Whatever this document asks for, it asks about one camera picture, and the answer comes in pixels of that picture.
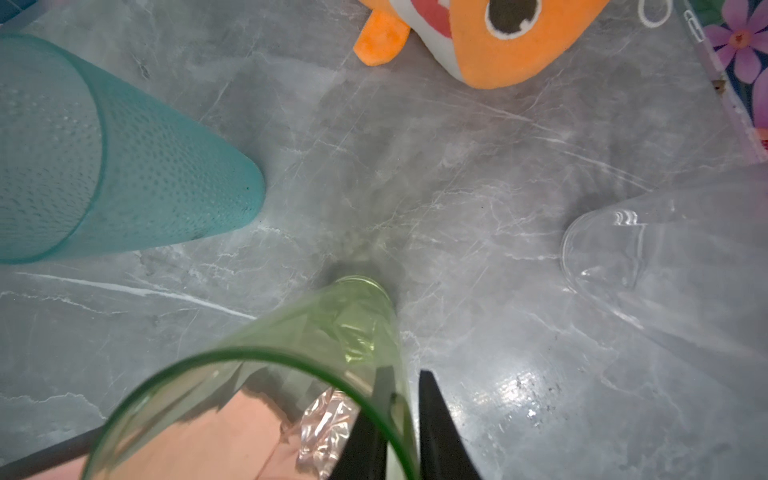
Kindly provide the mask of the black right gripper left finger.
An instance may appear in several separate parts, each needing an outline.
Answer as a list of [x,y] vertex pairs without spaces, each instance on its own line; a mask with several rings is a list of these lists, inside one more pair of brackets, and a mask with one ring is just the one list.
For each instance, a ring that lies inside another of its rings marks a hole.
[[373,412],[388,411],[395,387],[393,367],[379,367],[367,407],[362,407],[330,480],[387,477],[388,441],[376,424]]

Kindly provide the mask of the green tall transparent cup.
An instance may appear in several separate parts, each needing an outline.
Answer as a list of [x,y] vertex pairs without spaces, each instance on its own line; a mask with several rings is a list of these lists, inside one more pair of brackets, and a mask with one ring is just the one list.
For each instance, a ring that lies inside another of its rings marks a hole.
[[408,380],[394,305],[376,281],[351,275],[267,314],[215,347],[178,361],[133,391],[107,421],[82,475],[117,479],[117,467],[170,425],[223,406],[245,385],[283,391],[302,413],[300,462],[329,479],[376,370],[393,367],[387,477],[420,475]]

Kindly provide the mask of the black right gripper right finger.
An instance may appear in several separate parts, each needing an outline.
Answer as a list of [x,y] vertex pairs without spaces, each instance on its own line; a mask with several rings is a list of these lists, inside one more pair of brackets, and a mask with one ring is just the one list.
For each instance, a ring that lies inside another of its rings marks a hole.
[[418,383],[420,468],[424,480],[480,480],[452,420],[434,374]]

